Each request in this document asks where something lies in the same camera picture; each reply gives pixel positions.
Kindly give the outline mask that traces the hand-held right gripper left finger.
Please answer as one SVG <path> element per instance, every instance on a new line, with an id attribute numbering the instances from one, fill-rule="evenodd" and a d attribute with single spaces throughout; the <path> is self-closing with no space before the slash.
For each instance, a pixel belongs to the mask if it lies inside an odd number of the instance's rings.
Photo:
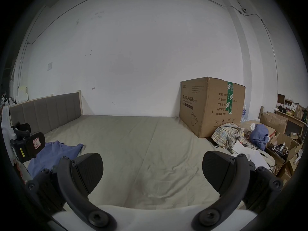
<path id="1" fill-rule="evenodd" d="M 98 153 L 86 153 L 71 160 L 62 156 L 52 169 L 44 168 L 25 184 L 28 193 L 48 214 L 71 210 L 90 228 L 114 231 L 117 222 L 109 213 L 92 204 L 88 196 L 100 182 L 103 161 Z"/>

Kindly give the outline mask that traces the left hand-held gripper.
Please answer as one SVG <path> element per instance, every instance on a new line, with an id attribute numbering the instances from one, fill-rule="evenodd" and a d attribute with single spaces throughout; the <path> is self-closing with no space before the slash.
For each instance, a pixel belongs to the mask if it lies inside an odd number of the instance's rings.
<path id="1" fill-rule="evenodd" d="M 1 126 L 11 164 L 15 164 L 17 159 L 22 164 L 30 161 L 44 149 L 46 144 L 44 134 L 41 132 L 31 134 L 31 127 L 28 123 L 17 123 L 11 128 L 9 105 L 2 108 Z"/>

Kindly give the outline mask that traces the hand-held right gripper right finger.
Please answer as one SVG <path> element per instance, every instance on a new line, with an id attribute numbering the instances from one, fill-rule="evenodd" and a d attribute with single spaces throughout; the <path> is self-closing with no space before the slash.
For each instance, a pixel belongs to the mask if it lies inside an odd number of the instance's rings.
<path id="1" fill-rule="evenodd" d="M 219 151 L 204 154 L 202 171 L 219 193 L 219 199 L 193 218 L 192 228 L 210 231 L 222 224 L 243 201 L 247 210 L 260 214 L 283 189 L 283 181 L 263 166 L 256 167 L 243 153 Z"/>

